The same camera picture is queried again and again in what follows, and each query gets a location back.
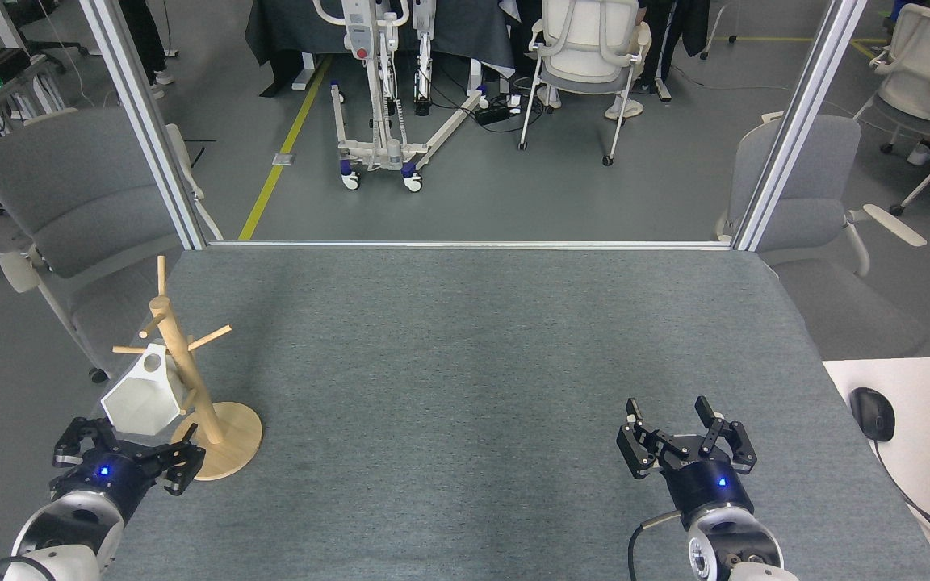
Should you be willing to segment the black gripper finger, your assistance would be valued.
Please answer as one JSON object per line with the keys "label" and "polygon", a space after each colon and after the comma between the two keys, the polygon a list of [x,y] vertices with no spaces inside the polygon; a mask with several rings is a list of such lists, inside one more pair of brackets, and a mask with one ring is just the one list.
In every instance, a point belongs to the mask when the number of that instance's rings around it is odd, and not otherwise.
{"label": "black gripper finger", "polygon": [[739,474],[749,474],[754,464],[756,464],[756,453],[754,453],[752,442],[749,441],[744,425],[738,420],[726,420],[721,413],[714,412],[704,395],[697,397],[694,408],[698,416],[700,416],[702,426],[708,429],[707,434],[702,438],[701,444],[698,445],[698,455],[709,458],[713,449],[715,449],[716,442],[720,437],[723,437],[724,441],[730,446],[731,452],[733,452],[731,466]]}
{"label": "black gripper finger", "polygon": [[193,423],[180,441],[155,446],[147,453],[145,474],[151,484],[158,477],[165,478],[166,492],[171,495],[181,495],[191,485],[206,456],[206,450],[191,441],[198,427],[199,424]]}
{"label": "black gripper finger", "polygon": [[661,472],[660,460],[668,435],[661,430],[649,431],[643,425],[643,413],[635,398],[627,398],[626,420],[620,427],[616,444],[635,479]]}
{"label": "black gripper finger", "polygon": [[54,446],[52,466],[62,468],[82,463],[82,442],[92,441],[88,452],[113,452],[115,449],[114,427],[107,418],[73,418]]}

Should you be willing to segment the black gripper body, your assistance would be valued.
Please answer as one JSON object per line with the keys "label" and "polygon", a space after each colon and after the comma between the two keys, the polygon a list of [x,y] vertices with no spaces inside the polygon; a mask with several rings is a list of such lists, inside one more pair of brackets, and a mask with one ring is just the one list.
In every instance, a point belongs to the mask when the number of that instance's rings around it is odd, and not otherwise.
{"label": "black gripper body", "polygon": [[159,475],[155,461],[143,463],[123,454],[89,449],[81,463],[49,483],[49,496],[56,500],[79,491],[92,492],[110,500],[122,517],[132,517]]}
{"label": "black gripper body", "polygon": [[702,438],[697,435],[680,435],[675,439],[679,441],[678,451],[662,448],[658,464],[669,496],[681,512],[683,529],[690,529],[699,512],[724,504],[754,512],[754,505],[726,452],[713,446],[704,454]]}

